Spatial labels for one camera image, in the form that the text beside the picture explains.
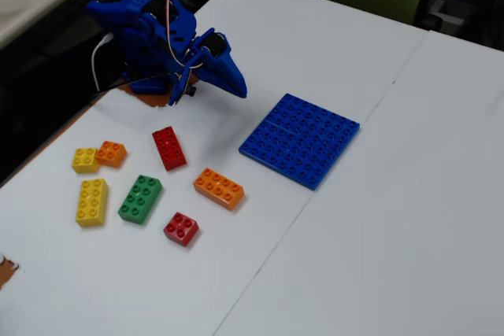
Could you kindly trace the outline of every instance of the white cable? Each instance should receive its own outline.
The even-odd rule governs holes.
[[[98,43],[98,45],[94,48],[93,54],[91,55],[91,70],[93,71],[93,78],[94,78],[94,84],[96,86],[96,90],[99,92],[100,91],[100,86],[98,85],[98,79],[96,78],[96,71],[95,71],[95,55],[96,52],[100,47],[105,45],[106,43],[109,43],[113,39],[113,33],[107,33],[105,37],[102,38],[102,41]]]
[[[172,55],[176,63],[178,63],[182,67],[186,67],[184,63],[181,63],[178,59],[176,59],[175,54],[173,53],[172,50],[172,43],[170,42],[170,0],[166,0],[165,11],[166,11],[166,40],[168,41],[168,48],[170,50],[170,54]],[[203,62],[200,63],[199,65],[191,66],[191,70],[195,68],[200,68],[202,66]]]

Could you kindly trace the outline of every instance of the small red lego brick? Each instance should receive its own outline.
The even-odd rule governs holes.
[[[183,155],[179,141],[177,141],[171,126],[160,131],[155,131],[152,133],[152,136],[154,137],[157,150],[165,165],[166,171],[186,164],[186,158]]]
[[[192,237],[195,236],[198,229],[199,227],[195,220],[177,212],[163,231],[168,239],[172,239],[174,242],[185,247],[189,244]]]

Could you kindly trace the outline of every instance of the duplo block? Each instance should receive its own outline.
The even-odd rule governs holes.
[[[171,126],[155,131],[152,136],[166,171],[186,164],[186,158]]]
[[[315,190],[360,125],[285,94],[239,152]]]
[[[96,160],[101,165],[119,168],[124,157],[126,149],[120,143],[104,141],[100,150],[96,153]]]
[[[192,237],[195,236],[198,229],[199,227],[195,220],[177,212],[163,231],[169,239],[185,247],[189,244]]]
[[[227,210],[233,210],[244,195],[242,186],[210,168],[203,171],[195,180],[194,185],[197,192],[224,206]]]
[[[123,220],[143,224],[161,191],[158,179],[140,175],[119,208]]]
[[[82,182],[76,214],[76,222],[81,227],[103,224],[108,192],[109,187],[104,179]]]
[[[98,171],[96,149],[77,149],[73,156],[72,168],[77,173],[90,173]]]

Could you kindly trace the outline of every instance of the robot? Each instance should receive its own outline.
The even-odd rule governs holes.
[[[191,73],[240,98],[246,84],[222,33],[196,37],[195,15],[178,0],[96,0],[88,12],[113,33],[128,67],[123,76],[137,94],[166,94],[169,105],[195,95]]]

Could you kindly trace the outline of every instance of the small yellow lego brick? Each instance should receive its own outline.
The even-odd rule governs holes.
[[[108,191],[109,187],[104,179],[82,182],[76,214],[76,222],[81,227],[103,224]]]
[[[72,163],[75,172],[98,172],[98,161],[96,160],[97,151],[98,149],[77,149]]]

